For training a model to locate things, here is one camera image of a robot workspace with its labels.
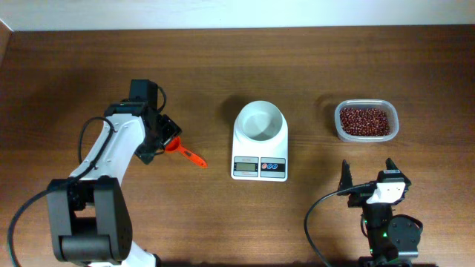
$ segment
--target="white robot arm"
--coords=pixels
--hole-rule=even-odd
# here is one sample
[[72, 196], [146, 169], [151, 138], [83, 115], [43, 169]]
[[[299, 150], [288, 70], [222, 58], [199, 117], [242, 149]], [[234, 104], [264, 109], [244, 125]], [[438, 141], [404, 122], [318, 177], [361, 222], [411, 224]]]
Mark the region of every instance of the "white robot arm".
[[[132, 80], [129, 99], [105, 111], [101, 134], [71, 173], [71, 177], [82, 178], [67, 187], [61, 186], [64, 179], [54, 179], [48, 186], [58, 188], [48, 194], [47, 203], [53, 251], [59, 261], [90, 267], [160, 265], [157, 255], [132, 240], [131, 220], [120, 190], [134, 154], [148, 164], [158, 149], [181, 133], [173, 121], [160, 115], [166, 97], [163, 94], [164, 104], [157, 109], [157, 89], [163, 93], [153, 82]], [[86, 205], [95, 207], [96, 217], [75, 215]]]

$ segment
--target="white backdrop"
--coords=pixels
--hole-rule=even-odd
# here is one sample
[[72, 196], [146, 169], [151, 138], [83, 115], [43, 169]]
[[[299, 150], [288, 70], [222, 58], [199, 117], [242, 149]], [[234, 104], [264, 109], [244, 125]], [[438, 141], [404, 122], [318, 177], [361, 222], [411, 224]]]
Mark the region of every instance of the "white backdrop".
[[0, 0], [13, 30], [475, 24], [475, 0]]

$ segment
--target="white bowl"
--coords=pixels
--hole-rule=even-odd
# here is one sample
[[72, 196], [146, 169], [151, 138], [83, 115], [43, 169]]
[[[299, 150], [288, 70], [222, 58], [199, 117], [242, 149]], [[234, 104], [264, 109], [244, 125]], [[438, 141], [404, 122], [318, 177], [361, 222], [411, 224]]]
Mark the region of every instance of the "white bowl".
[[[345, 132], [341, 126], [340, 111], [344, 108], [377, 108], [384, 111], [389, 122], [389, 134], [386, 136], [354, 136]], [[396, 136], [399, 131], [398, 114], [388, 101], [377, 99], [354, 99], [343, 101], [335, 109], [335, 126], [338, 138], [343, 142], [385, 142]]]

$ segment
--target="wooden table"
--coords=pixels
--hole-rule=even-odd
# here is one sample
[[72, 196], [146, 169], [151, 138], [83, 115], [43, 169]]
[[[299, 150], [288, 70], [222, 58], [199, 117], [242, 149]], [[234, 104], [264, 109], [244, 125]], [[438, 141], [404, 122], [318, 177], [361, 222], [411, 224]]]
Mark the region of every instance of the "wooden table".
[[[304, 235], [307, 209], [337, 188], [343, 159], [363, 183], [390, 156], [413, 182], [395, 214], [425, 224], [415, 262], [474, 264], [475, 28], [441, 26], [14, 33], [0, 70], [2, 266], [13, 213], [76, 168], [82, 123], [126, 98], [131, 79], [165, 88], [165, 113], [209, 164], [179, 154], [131, 160], [122, 191], [134, 239], [164, 261], [319, 263]], [[393, 141], [336, 137], [335, 106], [363, 98], [396, 107]], [[235, 117], [257, 99], [289, 124], [283, 183], [229, 174]], [[87, 148], [98, 130], [88, 131]], [[332, 261], [369, 255], [361, 209], [346, 201], [334, 197], [310, 218]], [[23, 266], [69, 266], [53, 256], [45, 200], [20, 219], [15, 246]]]

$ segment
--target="kitchen scale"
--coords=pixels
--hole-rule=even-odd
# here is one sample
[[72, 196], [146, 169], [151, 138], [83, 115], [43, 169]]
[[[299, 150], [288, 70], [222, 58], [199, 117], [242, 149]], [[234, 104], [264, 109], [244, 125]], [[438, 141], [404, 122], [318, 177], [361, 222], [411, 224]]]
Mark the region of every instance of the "kitchen scale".
[[250, 102], [237, 116], [233, 132], [233, 179], [287, 180], [289, 129], [276, 106], [266, 101]]

